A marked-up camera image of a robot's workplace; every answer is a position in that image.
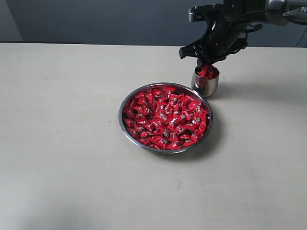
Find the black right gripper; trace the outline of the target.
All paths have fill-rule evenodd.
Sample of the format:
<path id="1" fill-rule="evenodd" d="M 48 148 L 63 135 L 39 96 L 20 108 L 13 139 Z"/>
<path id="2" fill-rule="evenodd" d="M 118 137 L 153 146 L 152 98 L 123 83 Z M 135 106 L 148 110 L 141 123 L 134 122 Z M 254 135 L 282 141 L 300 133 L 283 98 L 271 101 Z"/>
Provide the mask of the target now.
<path id="1" fill-rule="evenodd" d="M 247 26 L 245 19 L 230 21 L 225 14 L 220 14 L 202 38 L 179 49 L 179 56 L 197 58 L 196 70 L 202 70 L 206 64 L 222 61 L 244 49 L 248 45 L 247 35 L 240 35 L 246 33 Z"/>

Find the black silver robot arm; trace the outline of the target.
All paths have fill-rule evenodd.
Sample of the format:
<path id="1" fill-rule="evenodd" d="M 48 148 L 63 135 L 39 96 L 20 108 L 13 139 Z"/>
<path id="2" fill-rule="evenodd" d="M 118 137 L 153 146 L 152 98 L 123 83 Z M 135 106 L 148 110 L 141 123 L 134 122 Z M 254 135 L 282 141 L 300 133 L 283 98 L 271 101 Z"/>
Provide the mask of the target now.
<path id="1" fill-rule="evenodd" d="M 189 9 L 190 22 L 207 23 L 204 35 L 181 47 L 181 59 L 197 59 L 197 67 L 214 64 L 248 45 L 248 34 L 263 24 L 285 26 L 307 24 L 307 2 L 297 0 L 225 0 L 222 4 L 195 6 Z"/>

